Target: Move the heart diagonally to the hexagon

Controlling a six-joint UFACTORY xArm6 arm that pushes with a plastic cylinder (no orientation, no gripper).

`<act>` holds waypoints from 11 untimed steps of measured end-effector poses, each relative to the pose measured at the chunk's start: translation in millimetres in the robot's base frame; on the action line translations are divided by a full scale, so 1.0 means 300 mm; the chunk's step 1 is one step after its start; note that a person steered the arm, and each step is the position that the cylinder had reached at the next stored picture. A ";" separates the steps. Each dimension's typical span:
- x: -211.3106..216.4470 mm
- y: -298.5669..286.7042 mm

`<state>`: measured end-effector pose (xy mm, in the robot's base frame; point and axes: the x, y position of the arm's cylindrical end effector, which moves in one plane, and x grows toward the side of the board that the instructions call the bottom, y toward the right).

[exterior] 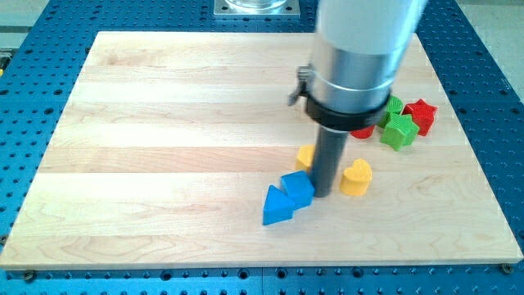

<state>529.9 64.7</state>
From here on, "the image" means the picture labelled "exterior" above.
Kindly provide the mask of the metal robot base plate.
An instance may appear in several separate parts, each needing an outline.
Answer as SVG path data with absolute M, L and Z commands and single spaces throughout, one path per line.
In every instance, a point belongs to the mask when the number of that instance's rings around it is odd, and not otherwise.
M 298 16 L 299 0 L 214 0 L 214 16 Z

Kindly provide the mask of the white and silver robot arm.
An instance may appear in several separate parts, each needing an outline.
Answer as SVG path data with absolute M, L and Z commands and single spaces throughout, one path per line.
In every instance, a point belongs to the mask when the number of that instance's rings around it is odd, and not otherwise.
M 427 0 L 321 0 L 308 91 L 327 109 L 382 106 Z

